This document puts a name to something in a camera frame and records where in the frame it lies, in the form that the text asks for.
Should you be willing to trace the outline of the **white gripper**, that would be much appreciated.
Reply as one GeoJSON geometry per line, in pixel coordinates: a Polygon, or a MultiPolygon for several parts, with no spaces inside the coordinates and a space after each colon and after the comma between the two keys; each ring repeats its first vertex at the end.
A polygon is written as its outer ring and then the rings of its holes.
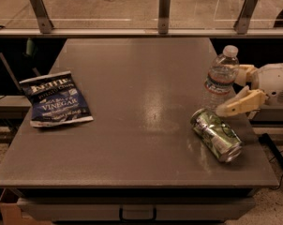
{"type": "Polygon", "coordinates": [[[216,107],[218,116],[248,113],[257,110],[263,103],[283,106],[283,63],[267,64],[258,69],[254,65],[240,65],[235,83],[245,87],[235,97],[216,107]],[[245,86],[250,82],[254,90],[245,86]]]}

